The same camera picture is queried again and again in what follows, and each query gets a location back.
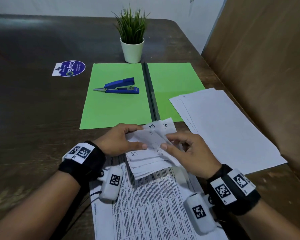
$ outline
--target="green folder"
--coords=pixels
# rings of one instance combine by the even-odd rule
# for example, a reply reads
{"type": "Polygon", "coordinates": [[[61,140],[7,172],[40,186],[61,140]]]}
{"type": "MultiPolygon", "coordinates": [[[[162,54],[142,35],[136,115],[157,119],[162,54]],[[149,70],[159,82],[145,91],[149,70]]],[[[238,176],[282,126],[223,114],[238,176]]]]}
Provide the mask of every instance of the green folder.
{"type": "Polygon", "coordinates": [[[144,125],[170,117],[174,122],[182,121],[169,98],[202,89],[190,63],[93,64],[80,129],[113,127],[118,123],[144,125]],[[129,77],[134,77],[139,94],[93,91],[129,77]]]}

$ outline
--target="blue stapler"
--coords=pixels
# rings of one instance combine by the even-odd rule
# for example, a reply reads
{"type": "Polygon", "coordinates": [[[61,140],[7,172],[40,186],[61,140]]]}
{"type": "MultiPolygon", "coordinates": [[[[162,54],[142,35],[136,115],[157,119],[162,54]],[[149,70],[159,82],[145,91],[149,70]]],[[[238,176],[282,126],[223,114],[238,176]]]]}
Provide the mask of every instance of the blue stapler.
{"type": "Polygon", "coordinates": [[[139,88],[134,86],[134,77],[107,83],[103,88],[95,88],[94,91],[139,94],[139,88]]]}

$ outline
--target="white wall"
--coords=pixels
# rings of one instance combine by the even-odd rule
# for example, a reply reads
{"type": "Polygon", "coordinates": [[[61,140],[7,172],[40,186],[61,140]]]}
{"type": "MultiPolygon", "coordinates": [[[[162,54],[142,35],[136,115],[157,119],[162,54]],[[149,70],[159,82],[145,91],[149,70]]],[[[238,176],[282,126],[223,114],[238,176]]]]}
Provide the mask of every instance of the white wall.
{"type": "Polygon", "coordinates": [[[224,0],[0,0],[0,14],[113,17],[122,7],[175,21],[201,54],[224,0]]]}

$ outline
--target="potted plant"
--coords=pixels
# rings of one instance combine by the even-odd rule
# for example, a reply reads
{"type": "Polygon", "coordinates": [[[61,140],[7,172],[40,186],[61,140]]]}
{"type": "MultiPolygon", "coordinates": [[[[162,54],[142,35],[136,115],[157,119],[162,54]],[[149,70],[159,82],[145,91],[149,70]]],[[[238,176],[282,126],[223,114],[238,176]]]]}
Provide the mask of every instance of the potted plant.
{"type": "Polygon", "coordinates": [[[148,15],[142,14],[140,8],[132,13],[130,6],[129,10],[124,8],[119,15],[114,15],[118,21],[116,28],[121,36],[120,42],[125,61],[128,63],[140,62],[148,15]]]}

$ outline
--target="table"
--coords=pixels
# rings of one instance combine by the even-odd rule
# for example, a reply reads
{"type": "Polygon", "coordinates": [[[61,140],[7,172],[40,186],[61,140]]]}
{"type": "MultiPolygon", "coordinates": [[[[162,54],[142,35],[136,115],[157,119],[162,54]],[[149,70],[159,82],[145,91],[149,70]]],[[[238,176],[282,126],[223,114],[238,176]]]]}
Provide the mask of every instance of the table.
{"type": "MultiPolygon", "coordinates": [[[[175,22],[148,21],[142,61],[191,62],[206,88],[227,92],[175,22]]],[[[100,17],[0,15],[0,219],[56,171],[69,148],[108,130],[79,130],[79,125],[92,64],[124,62],[115,23],[100,17]],[[86,70],[51,76],[55,64],[66,60],[80,60],[86,70]]],[[[188,129],[183,122],[176,128],[188,129]]],[[[288,165],[248,177],[268,204],[300,227],[300,181],[288,165]]],[[[94,239],[90,208],[64,239],[94,239]]]]}

